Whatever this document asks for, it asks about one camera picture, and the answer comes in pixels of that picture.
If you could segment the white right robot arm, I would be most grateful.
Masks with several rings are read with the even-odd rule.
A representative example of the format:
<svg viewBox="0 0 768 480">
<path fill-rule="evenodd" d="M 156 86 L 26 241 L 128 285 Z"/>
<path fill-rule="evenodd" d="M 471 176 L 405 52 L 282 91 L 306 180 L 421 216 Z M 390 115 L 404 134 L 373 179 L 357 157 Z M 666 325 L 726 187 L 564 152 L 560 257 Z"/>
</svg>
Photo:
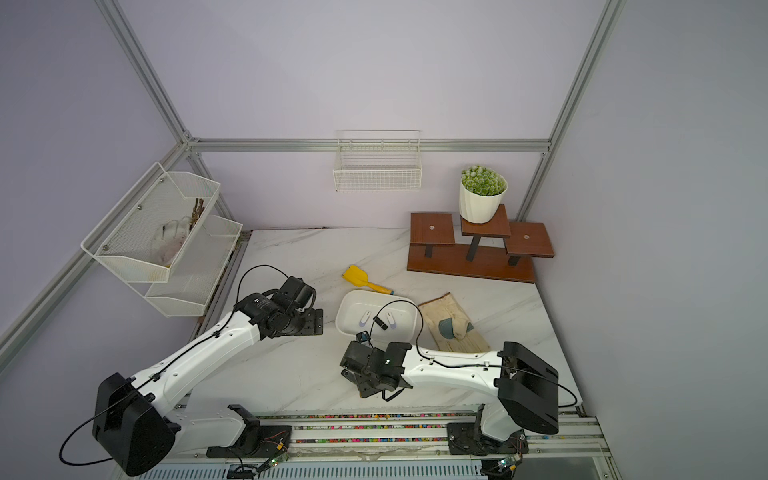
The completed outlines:
<svg viewBox="0 0 768 480">
<path fill-rule="evenodd" d="M 397 393 L 422 386 L 447 386 L 494 398 L 481 414 L 481 433 L 505 440 L 513 432 L 559 432 L 559 373 L 518 342 L 499 351 L 461 353 L 422 350 L 391 342 L 382 350 L 357 341 L 342 356 L 342 376 L 359 396 Z"/>
</svg>

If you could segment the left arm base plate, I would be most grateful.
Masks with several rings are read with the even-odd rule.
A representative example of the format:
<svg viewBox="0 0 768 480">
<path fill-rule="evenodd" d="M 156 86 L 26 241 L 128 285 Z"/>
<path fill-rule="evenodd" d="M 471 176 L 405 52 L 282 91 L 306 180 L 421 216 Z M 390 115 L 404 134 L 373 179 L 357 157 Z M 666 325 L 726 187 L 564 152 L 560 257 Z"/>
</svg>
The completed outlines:
<svg viewBox="0 0 768 480">
<path fill-rule="evenodd" d="M 240 404 L 230 404 L 227 409 L 236 414 L 240 427 L 237 437 L 225 443 L 218 442 L 206 450 L 207 458 L 272 458 L 285 452 L 291 440 L 290 425 L 264 424 Z"/>
</svg>

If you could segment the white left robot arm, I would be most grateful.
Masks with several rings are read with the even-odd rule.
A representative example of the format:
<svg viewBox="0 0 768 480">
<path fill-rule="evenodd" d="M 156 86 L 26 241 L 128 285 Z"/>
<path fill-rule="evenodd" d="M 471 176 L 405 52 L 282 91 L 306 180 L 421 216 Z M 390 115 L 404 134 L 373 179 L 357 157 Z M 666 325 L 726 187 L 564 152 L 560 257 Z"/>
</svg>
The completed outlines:
<svg viewBox="0 0 768 480">
<path fill-rule="evenodd" d="M 316 290 L 290 276 L 283 285 L 238 301 L 202 339 L 131 377 L 115 373 L 97 390 L 92 435 L 130 477 L 142 475 L 170 453 L 206 450 L 210 457 L 270 457 L 290 434 L 262 429 L 245 407 L 186 421 L 172 410 L 197 384 L 239 352 L 266 338 L 320 335 L 323 312 Z"/>
</svg>

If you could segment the white purple usb drive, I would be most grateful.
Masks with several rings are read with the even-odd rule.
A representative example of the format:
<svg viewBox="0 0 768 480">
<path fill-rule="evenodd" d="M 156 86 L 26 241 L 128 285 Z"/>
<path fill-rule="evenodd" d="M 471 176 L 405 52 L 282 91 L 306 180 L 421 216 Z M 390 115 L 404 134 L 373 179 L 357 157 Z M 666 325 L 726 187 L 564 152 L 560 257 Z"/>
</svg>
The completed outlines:
<svg viewBox="0 0 768 480">
<path fill-rule="evenodd" d="M 391 312 L 386 313 L 386 320 L 390 328 L 395 329 L 397 327 L 397 322 Z"/>
</svg>

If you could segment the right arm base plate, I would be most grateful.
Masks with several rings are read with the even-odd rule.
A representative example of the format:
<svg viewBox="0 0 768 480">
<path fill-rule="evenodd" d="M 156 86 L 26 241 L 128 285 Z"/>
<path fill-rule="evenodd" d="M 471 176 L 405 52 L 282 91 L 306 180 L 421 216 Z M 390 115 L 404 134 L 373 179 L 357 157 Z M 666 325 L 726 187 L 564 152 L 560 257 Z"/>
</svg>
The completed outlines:
<svg viewBox="0 0 768 480">
<path fill-rule="evenodd" d="M 481 404 L 473 423 L 451 422 L 446 425 L 448 448 L 451 455 L 504 454 L 522 457 L 529 453 L 527 437 L 522 429 L 513 431 L 506 440 L 497 440 L 483 434 L 481 420 L 484 410 L 485 405 Z"/>
</svg>

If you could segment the white mesh two-tier shelf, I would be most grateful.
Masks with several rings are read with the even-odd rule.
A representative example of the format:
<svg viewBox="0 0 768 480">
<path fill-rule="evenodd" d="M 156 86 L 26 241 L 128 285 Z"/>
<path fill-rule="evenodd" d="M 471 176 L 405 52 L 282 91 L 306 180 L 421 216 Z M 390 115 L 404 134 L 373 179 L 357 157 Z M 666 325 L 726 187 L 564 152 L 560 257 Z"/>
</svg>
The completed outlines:
<svg viewBox="0 0 768 480">
<path fill-rule="evenodd" d="M 219 197 L 218 182 L 156 163 L 81 249 L 162 315 L 200 317 L 242 232 Z"/>
</svg>

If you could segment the yellow plastic toy shovel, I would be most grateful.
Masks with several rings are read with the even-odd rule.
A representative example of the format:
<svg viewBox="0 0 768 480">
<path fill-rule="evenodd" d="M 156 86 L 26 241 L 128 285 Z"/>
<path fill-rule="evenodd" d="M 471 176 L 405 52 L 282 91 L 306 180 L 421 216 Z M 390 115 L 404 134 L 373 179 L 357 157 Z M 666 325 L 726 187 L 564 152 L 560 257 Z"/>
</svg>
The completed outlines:
<svg viewBox="0 0 768 480">
<path fill-rule="evenodd" d="M 370 282 L 368 274 L 356 265 L 350 265 L 342 274 L 342 278 L 358 288 L 369 288 L 385 295 L 393 294 L 391 289 Z"/>
</svg>

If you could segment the brown dried twigs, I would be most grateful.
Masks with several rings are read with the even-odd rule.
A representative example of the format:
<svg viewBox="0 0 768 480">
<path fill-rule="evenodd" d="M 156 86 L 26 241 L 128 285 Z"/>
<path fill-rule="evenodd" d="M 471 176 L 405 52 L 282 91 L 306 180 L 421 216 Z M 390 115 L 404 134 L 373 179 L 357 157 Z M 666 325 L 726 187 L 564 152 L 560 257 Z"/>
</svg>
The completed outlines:
<svg viewBox="0 0 768 480">
<path fill-rule="evenodd" d="M 192 214 L 189 219 L 189 227 L 188 227 L 189 231 L 192 231 L 194 229 L 194 226 L 197 224 L 197 222 L 199 221 L 204 211 L 205 211 L 205 200 L 203 198 L 196 198 L 195 204 L 193 206 Z"/>
</svg>

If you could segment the aluminium frame rail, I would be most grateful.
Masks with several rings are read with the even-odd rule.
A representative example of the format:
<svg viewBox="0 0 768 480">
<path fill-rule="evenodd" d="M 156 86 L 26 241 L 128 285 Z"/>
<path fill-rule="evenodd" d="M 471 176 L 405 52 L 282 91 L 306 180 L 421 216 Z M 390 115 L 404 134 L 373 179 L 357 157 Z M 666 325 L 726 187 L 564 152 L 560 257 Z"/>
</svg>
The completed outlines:
<svg viewBox="0 0 768 480">
<path fill-rule="evenodd" d="M 230 292 L 235 288 L 235 284 L 237 283 L 238 271 L 242 264 L 251 235 L 252 233 L 249 230 L 240 234 L 240 237 L 236 241 L 225 264 L 220 279 L 215 285 L 213 296 L 210 299 L 205 314 L 202 317 L 199 317 L 195 323 L 189 341 L 197 340 L 220 318 L 227 305 Z"/>
</svg>

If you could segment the clear glass in shelf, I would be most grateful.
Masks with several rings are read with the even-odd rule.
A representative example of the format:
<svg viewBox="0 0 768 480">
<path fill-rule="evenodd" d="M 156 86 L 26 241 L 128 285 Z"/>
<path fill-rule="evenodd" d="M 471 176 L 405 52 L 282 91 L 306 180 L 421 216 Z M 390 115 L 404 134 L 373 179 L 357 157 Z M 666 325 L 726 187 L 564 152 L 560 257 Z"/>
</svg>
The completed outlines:
<svg viewBox="0 0 768 480">
<path fill-rule="evenodd" d="M 169 267 L 189 234 L 190 217 L 171 220 L 161 225 L 150 242 L 150 260 L 158 265 Z"/>
</svg>

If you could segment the beige work glove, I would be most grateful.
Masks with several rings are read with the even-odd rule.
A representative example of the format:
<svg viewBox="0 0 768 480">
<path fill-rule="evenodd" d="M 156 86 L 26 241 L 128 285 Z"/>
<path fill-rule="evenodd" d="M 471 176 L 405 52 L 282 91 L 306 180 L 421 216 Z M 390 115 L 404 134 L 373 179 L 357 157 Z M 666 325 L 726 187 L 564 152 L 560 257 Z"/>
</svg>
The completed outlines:
<svg viewBox="0 0 768 480">
<path fill-rule="evenodd" d="M 451 293 L 422 303 L 419 308 L 440 351 L 482 353 L 490 350 L 488 342 Z"/>
</svg>

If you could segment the white plastic storage box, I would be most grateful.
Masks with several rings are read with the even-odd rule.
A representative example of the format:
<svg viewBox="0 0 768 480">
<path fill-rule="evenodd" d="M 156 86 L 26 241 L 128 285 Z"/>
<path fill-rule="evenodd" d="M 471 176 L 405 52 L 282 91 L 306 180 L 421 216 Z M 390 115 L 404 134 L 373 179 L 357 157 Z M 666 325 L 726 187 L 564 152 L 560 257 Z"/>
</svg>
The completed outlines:
<svg viewBox="0 0 768 480">
<path fill-rule="evenodd" d="M 361 328 L 358 323 L 366 311 L 371 312 L 371 318 L 366 327 Z M 395 329 L 387 324 L 387 312 L 394 315 L 397 322 Z M 379 316 L 388 325 L 387 330 L 373 323 L 375 316 Z M 375 346 L 383 346 L 390 342 L 412 342 L 416 338 L 420 320 L 416 305 L 405 297 L 353 290 L 343 297 L 335 325 L 341 334 L 352 338 L 358 332 L 367 331 Z"/>
</svg>

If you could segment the white pot green plant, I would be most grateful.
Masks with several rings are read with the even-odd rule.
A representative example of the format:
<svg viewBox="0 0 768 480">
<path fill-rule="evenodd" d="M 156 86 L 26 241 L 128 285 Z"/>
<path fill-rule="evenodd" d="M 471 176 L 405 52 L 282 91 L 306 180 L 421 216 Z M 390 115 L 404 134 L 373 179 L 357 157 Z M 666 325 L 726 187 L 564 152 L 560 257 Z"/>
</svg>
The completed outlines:
<svg viewBox="0 0 768 480">
<path fill-rule="evenodd" d="M 463 170 L 459 189 L 461 218 L 473 224 L 489 222 L 507 190 L 507 180 L 489 167 L 474 165 Z"/>
</svg>

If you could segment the brown wooden tiered stand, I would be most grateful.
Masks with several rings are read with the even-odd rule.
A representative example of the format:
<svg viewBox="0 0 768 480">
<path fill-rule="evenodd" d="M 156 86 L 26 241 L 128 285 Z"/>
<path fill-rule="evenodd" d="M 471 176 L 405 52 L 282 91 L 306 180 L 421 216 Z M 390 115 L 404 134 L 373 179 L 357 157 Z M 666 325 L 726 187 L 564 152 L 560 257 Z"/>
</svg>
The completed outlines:
<svg viewBox="0 0 768 480">
<path fill-rule="evenodd" d="M 486 223 L 462 220 L 460 233 L 470 239 L 468 244 L 456 240 L 450 213 L 413 213 L 407 269 L 533 284 L 533 260 L 555 256 L 546 226 L 510 220 L 504 205 Z"/>
</svg>

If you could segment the white blue usb drive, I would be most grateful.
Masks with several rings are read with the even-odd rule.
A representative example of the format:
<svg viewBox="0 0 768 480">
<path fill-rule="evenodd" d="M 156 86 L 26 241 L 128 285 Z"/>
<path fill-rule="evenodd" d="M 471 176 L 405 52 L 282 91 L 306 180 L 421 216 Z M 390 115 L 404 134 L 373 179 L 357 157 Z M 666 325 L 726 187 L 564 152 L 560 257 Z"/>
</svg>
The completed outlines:
<svg viewBox="0 0 768 480">
<path fill-rule="evenodd" d="M 366 325 L 367 325 L 367 323 L 368 323 L 368 321 L 370 320 L 370 318 L 371 318 L 371 312 L 370 312 L 370 311 L 366 311 L 366 312 L 365 312 L 365 313 L 362 315 L 362 317 L 360 318 L 360 321 L 359 321 L 358 325 L 359 325 L 361 328 L 365 328 L 365 327 L 366 327 Z"/>
</svg>

